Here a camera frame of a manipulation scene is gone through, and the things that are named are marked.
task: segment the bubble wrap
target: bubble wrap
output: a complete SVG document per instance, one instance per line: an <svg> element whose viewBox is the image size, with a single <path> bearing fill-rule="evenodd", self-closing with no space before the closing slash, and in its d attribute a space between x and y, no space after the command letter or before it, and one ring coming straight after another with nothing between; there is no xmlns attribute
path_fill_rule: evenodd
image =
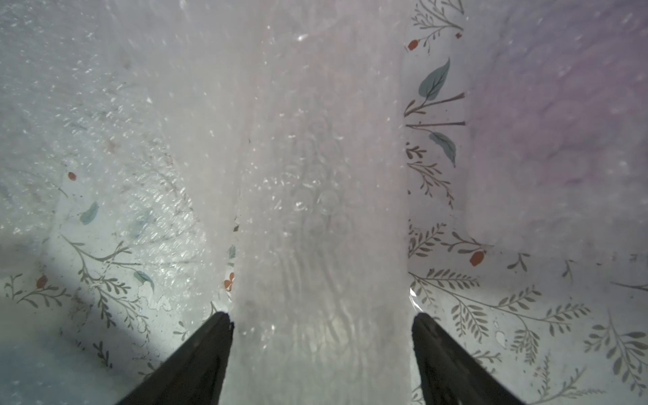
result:
<svg viewBox="0 0 648 405"><path fill-rule="evenodd" d="M471 236L577 260L644 252L646 2L476 3L456 51L472 89Z"/></svg>
<svg viewBox="0 0 648 405"><path fill-rule="evenodd" d="M112 405L133 388L133 382L98 362L96 353L57 338L60 322L60 316L35 315L0 297L3 404Z"/></svg>
<svg viewBox="0 0 648 405"><path fill-rule="evenodd" d="M223 190L240 184L236 329L221 403L407 402L398 131L407 7L107 4L210 244L234 213Z"/></svg>

